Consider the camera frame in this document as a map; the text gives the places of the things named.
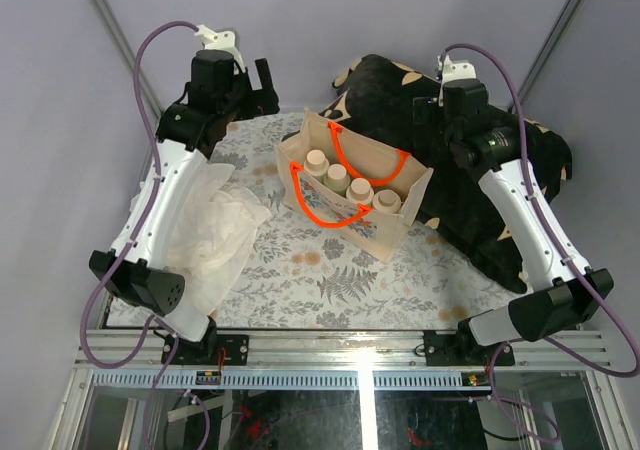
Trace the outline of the wide cream jar wooden lid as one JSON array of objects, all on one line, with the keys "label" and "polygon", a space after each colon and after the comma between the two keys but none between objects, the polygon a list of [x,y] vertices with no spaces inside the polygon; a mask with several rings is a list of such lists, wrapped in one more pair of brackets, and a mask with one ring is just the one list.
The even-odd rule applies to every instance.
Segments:
[{"label": "wide cream jar wooden lid", "polygon": [[396,214],[402,206],[402,200],[393,190],[382,189],[374,194],[372,205],[378,212]]}]

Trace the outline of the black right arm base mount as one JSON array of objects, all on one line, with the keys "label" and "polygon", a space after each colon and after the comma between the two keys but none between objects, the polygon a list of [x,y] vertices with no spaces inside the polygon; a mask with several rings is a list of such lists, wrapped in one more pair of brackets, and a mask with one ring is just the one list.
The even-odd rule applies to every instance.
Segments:
[{"label": "black right arm base mount", "polygon": [[433,367],[487,367],[498,344],[478,344],[467,329],[456,331],[424,330],[426,364]]}]

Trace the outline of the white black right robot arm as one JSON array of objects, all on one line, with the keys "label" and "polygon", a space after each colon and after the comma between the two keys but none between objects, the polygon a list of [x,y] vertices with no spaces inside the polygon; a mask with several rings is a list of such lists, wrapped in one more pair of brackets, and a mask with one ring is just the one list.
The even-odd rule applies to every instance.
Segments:
[{"label": "white black right robot arm", "polygon": [[449,81],[438,97],[413,101],[415,124],[439,137],[448,158],[476,183],[500,214],[528,272],[532,291],[458,325],[456,352],[478,364],[493,347],[536,342],[588,321],[614,286],[562,230],[528,159],[524,121],[498,117],[477,79]]}]

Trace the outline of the cream bottle wooden cap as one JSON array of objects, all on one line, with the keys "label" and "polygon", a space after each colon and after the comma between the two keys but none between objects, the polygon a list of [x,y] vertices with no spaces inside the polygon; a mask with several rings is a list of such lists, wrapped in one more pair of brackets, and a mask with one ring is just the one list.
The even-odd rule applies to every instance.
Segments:
[{"label": "cream bottle wooden cap", "polygon": [[324,152],[319,149],[310,150],[305,157],[304,170],[313,178],[321,181],[329,169],[330,163]]},{"label": "cream bottle wooden cap", "polygon": [[355,203],[370,206],[374,196],[374,190],[370,182],[364,178],[354,178],[346,190],[346,198]]}]

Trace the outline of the beige canvas tote bag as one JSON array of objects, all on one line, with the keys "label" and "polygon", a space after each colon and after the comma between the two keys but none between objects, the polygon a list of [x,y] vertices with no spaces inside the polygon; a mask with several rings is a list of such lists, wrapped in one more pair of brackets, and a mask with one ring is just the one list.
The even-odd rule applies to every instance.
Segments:
[{"label": "beige canvas tote bag", "polygon": [[276,147],[285,203],[390,262],[417,217],[434,170],[410,153],[309,110]]}]

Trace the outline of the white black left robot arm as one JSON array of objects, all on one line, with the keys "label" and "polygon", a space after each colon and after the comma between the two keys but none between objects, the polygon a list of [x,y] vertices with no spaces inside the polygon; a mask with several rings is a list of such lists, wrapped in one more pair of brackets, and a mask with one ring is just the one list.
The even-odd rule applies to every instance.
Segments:
[{"label": "white black left robot arm", "polygon": [[89,260],[103,288],[159,318],[185,340],[184,352],[201,365],[218,355],[215,324],[188,301],[184,277],[167,271],[164,260],[179,210],[227,125],[279,111],[267,60],[256,60],[255,66],[259,89],[253,89],[247,69],[230,52],[196,53],[182,96],[166,109],[152,135],[154,162],[125,227],[110,250],[96,250]]}]

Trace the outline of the green bottle wooden cap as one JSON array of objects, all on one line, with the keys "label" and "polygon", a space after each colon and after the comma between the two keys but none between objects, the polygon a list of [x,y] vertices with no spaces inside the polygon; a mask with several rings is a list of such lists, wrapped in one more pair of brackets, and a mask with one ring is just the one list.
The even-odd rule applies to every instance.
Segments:
[{"label": "green bottle wooden cap", "polygon": [[342,164],[332,164],[323,177],[323,185],[336,194],[344,196],[351,184],[351,177]]}]

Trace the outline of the cream bottle wooden cap front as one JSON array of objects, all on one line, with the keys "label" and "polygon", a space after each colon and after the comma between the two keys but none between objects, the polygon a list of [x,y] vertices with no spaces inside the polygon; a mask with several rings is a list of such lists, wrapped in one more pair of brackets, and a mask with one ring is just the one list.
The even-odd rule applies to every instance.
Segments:
[{"label": "cream bottle wooden cap front", "polygon": [[374,190],[370,182],[364,178],[354,178],[346,190],[346,198],[355,203],[370,206],[374,196]]}]

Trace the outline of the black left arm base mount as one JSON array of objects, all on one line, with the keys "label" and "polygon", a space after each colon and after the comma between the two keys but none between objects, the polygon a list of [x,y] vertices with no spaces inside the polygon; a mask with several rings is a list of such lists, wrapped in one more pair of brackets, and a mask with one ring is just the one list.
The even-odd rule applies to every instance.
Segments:
[{"label": "black left arm base mount", "polygon": [[209,328],[199,342],[178,340],[177,351],[170,357],[175,338],[166,335],[161,362],[170,365],[245,366],[249,355],[250,337],[247,334],[220,333]]}]

